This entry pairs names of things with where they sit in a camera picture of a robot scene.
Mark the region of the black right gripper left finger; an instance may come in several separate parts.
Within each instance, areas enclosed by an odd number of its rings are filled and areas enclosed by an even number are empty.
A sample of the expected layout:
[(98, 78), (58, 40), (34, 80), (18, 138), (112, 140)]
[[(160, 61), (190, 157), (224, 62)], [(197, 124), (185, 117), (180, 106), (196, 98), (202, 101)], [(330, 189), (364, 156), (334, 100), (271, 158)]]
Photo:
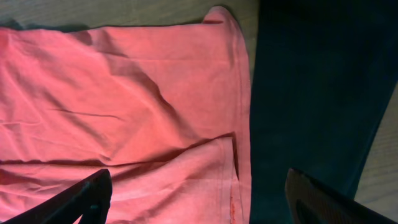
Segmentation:
[(110, 172), (101, 169), (4, 224), (105, 224), (112, 192)]

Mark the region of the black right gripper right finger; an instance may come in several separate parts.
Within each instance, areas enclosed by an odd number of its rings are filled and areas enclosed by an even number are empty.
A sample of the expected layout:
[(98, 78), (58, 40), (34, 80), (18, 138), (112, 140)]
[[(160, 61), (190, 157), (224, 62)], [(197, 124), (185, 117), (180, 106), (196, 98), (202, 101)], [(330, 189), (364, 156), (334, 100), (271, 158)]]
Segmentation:
[(289, 169), (285, 196), (294, 224), (397, 224), (298, 169)]

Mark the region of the red orange t-shirt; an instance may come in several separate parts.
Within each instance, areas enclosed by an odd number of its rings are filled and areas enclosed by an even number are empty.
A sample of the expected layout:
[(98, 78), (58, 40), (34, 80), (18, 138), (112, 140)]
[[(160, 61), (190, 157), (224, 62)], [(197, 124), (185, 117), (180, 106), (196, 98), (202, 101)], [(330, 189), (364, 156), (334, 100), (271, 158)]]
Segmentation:
[(250, 73), (237, 21), (1, 29), (1, 219), (100, 169), (108, 223), (247, 223)]

